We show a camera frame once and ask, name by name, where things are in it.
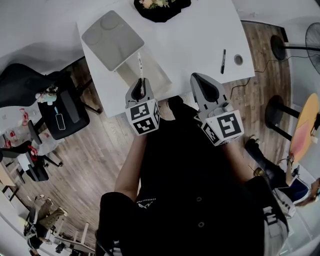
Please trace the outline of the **artificial flower bunch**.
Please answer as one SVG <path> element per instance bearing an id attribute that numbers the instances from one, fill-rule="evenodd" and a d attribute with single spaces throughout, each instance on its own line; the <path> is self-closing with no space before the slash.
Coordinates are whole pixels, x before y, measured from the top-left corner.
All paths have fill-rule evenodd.
<path id="1" fill-rule="evenodd" d="M 139 0 L 144 9 L 169 8 L 176 0 Z"/>

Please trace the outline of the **large black office chair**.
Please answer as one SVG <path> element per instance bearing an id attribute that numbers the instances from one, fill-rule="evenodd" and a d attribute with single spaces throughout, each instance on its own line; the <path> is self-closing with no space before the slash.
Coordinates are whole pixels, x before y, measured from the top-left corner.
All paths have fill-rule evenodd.
<path id="1" fill-rule="evenodd" d="M 55 140 L 66 138 L 90 123 L 87 111 L 101 114 L 100 108 L 94 109 L 81 100 L 84 90 L 92 83 L 75 86 L 69 71 L 55 71 L 48 75 L 40 74 L 32 68 L 14 63 L 0 74 L 0 108 L 30 107 L 37 100 L 35 95 L 51 86 L 58 87 L 57 99 L 53 105 L 38 103 L 44 125 Z M 63 115 L 65 130 L 59 130 L 55 107 Z"/>

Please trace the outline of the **light wooden desk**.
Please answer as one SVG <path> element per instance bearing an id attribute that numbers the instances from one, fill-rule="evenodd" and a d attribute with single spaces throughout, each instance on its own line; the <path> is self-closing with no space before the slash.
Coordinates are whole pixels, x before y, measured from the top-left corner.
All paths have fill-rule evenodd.
<path id="1" fill-rule="evenodd" d="M 4 186 L 15 187 L 16 183 L 12 177 L 8 174 L 6 167 L 0 162 L 0 182 Z"/>

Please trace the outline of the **round orange table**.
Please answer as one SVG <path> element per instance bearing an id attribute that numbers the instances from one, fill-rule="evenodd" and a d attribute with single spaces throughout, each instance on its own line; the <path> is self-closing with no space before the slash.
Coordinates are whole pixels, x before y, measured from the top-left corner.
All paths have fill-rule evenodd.
<path id="1" fill-rule="evenodd" d="M 308 151 L 313 139 L 315 122 L 320 111 L 320 101 L 316 93 L 312 93 L 299 114 L 297 125 L 290 143 L 289 154 L 294 162 L 299 162 Z"/>

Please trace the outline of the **person's right forearm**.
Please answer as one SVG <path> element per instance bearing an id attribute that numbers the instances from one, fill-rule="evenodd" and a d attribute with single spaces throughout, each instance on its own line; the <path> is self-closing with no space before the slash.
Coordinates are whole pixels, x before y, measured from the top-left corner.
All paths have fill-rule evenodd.
<path id="1" fill-rule="evenodd" d="M 254 171 L 250 168 L 249 162 L 243 156 L 236 142 L 231 141 L 222 145 L 222 150 L 231 169 L 241 182 L 245 183 L 254 178 Z"/>

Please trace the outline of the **grey striped garment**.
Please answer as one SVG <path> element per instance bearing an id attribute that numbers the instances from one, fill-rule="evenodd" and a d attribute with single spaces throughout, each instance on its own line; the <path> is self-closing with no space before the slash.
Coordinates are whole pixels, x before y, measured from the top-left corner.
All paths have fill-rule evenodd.
<path id="1" fill-rule="evenodd" d="M 263 209 L 264 213 L 264 252 L 263 256 L 278 256 L 287 238 L 287 225 L 273 213 L 271 206 Z"/>

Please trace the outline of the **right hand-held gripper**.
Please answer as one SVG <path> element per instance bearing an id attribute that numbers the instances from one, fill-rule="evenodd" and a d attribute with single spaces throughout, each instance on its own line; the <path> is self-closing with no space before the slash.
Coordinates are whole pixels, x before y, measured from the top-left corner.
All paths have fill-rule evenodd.
<path id="1" fill-rule="evenodd" d="M 190 76 L 190 85 L 199 107 L 200 128 L 214 146 L 229 143 L 244 134 L 240 111 L 226 101 L 226 91 L 220 82 L 194 72 Z"/>

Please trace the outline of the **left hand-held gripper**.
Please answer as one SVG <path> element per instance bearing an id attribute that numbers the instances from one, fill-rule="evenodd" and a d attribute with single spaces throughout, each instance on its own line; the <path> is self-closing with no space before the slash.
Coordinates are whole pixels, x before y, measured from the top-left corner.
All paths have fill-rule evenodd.
<path id="1" fill-rule="evenodd" d="M 137 79 L 125 95 L 125 114 L 128 122 L 137 136 L 145 135 L 159 128 L 160 110 L 158 101 L 147 78 Z"/>

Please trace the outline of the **black stool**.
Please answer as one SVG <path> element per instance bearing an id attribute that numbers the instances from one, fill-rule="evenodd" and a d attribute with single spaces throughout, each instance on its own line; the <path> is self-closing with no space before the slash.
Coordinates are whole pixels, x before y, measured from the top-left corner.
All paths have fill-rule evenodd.
<path id="1" fill-rule="evenodd" d="M 288 141 L 292 140 L 292 136 L 282 130 L 279 125 L 283 117 L 283 113 L 286 113 L 292 117 L 299 118 L 300 113 L 288 106 L 284 105 L 283 98 L 280 95 L 274 95 L 267 103 L 264 112 L 264 121 L 267 128 L 274 130 Z"/>

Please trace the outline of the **grey square tray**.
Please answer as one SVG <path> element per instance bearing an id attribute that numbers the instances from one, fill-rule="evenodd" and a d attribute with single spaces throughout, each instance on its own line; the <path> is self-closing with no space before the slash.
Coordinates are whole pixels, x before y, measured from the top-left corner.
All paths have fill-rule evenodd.
<path id="1" fill-rule="evenodd" d="M 108 72 L 118 75 L 127 87 L 141 76 L 140 56 L 143 76 L 149 80 L 155 98 L 159 100 L 171 88 L 170 79 L 147 51 L 143 39 L 117 12 L 110 10 L 101 16 L 81 39 Z"/>

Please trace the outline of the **smartphone with light case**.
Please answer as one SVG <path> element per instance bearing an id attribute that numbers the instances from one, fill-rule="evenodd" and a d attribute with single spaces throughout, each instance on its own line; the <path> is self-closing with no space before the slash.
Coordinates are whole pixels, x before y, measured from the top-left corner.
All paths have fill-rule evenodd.
<path id="1" fill-rule="evenodd" d="M 55 115 L 55 118 L 56 118 L 58 129 L 60 131 L 65 130 L 66 126 L 65 126 L 63 115 L 61 113 L 58 113 L 58 114 Z"/>

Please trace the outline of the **pile of red-print packaging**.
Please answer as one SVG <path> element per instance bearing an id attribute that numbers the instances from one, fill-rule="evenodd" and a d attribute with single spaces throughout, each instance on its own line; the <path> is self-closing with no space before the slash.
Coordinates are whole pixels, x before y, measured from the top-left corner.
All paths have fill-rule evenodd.
<path id="1" fill-rule="evenodd" d="M 45 156 L 57 147 L 48 129 L 40 131 L 44 117 L 34 107 L 5 107 L 0 109 L 0 152 L 16 158 L 31 154 Z"/>

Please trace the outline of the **person's left forearm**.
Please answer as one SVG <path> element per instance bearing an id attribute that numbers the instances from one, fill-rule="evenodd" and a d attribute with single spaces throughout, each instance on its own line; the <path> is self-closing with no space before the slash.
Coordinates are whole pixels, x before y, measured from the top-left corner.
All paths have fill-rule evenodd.
<path id="1" fill-rule="evenodd" d="M 141 166 L 147 145 L 147 135 L 136 136 L 116 179 L 114 191 L 135 201 L 138 195 Z"/>

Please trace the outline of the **black standing fan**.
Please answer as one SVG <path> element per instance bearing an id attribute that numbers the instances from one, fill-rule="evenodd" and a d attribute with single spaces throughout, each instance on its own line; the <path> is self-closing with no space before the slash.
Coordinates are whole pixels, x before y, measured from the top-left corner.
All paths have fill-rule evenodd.
<path id="1" fill-rule="evenodd" d="M 284 61 L 286 50 L 305 50 L 307 57 L 315 70 L 320 74 L 320 22 L 309 25 L 305 33 L 305 46 L 285 46 L 284 41 L 277 35 L 270 39 L 270 46 L 274 57 Z"/>

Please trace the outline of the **plush toy bundle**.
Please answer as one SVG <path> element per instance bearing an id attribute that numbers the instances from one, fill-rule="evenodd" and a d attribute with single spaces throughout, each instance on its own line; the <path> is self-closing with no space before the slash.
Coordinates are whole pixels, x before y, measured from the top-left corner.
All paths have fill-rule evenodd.
<path id="1" fill-rule="evenodd" d="M 43 92 L 35 94 L 35 99 L 38 103 L 47 103 L 48 106 L 52 106 L 53 102 L 57 100 L 57 94 L 59 89 L 57 86 L 52 85 Z"/>

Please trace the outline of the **person's black clothing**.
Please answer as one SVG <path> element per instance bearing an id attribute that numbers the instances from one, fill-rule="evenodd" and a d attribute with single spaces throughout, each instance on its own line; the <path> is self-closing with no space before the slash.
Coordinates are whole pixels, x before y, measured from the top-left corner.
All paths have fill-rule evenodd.
<path id="1" fill-rule="evenodd" d="M 264 256 L 264 220 L 222 147 L 198 127 L 197 111 L 168 100 L 174 120 L 147 134 L 135 201 L 100 200 L 96 256 Z"/>

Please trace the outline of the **white pen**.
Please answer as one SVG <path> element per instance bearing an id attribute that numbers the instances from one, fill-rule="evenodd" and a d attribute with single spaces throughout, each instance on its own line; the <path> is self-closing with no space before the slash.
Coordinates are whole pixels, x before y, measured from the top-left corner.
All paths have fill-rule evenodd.
<path id="1" fill-rule="evenodd" d="M 143 81 L 144 80 L 144 70 L 143 70 L 142 57 L 141 57 L 140 52 L 137 53 L 137 59 L 138 59 L 138 64 L 139 64 L 140 78 Z"/>

